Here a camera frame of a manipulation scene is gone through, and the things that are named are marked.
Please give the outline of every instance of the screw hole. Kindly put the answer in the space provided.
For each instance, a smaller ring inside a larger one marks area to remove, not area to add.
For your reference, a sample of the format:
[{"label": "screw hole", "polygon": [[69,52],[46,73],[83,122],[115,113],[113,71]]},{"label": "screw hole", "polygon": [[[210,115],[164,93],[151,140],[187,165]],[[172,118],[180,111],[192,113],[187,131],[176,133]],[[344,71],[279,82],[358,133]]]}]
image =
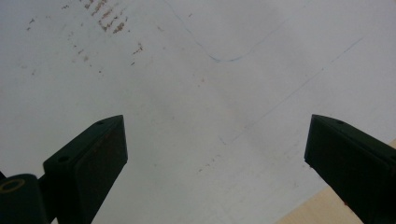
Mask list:
[{"label": "screw hole", "polygon": [[68,160],[69,160],[69,157],[64,156],[64,157],[59,158],[58,162],[65,162],[65,161],[68,161]]},{"label": "screw hole", "polygon": [[0,186],[0,193],[10,193],[24,185],[24,179],[12,179]]}]

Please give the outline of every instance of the clip jaw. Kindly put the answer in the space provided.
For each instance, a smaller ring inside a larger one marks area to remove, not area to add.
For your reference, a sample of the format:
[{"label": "clip jaw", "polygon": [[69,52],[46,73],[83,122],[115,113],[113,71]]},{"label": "clip jaw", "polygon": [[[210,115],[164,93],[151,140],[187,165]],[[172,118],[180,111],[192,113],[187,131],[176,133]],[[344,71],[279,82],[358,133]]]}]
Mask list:
[{"label": "clip jaw", "polygon": [[364,223],[395,223],[395,149],[341,120],[313,115],[304,158]]},{"label": "clip jaw", "polygon": [[17,175],[0,181],[3,188],[14,186],[15,178],[24,181],[11,192],[0,188],[0,201],[7,204],[0,206],[0,215],[6,214],[0,222],[48,223],[57,217],[59,223],[91,223],[127,160],[123,116],[100,120],[48,158],[39,180]]}]

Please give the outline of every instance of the round hole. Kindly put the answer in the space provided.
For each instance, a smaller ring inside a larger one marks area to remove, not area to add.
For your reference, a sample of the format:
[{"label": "round hole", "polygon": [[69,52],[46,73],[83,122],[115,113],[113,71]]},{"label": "round hole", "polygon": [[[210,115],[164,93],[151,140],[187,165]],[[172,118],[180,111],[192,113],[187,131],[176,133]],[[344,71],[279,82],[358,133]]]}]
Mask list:
[{"label": "round hole", "polygon": [[69,157],[64,156],[64,157],[59,158],[58,162],[65,162],[68,160],[69,160]]},{"label": "round hole", "polygon": [[24,185],[24,179],[12,179],[0,186],[0,193],[10,193]]}]

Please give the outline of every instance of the beige surface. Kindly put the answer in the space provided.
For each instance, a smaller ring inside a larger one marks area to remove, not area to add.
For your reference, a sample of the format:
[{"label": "beige surface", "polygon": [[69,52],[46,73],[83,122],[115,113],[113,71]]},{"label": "beige surface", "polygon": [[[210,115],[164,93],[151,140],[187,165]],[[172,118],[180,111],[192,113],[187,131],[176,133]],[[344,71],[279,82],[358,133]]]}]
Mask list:
[{"label": "beige surface", "polygon": [[[396,139],[390,145],[396,148]],[[281,218],[277,224],[361,223],[361,220],[327,187]]]}]

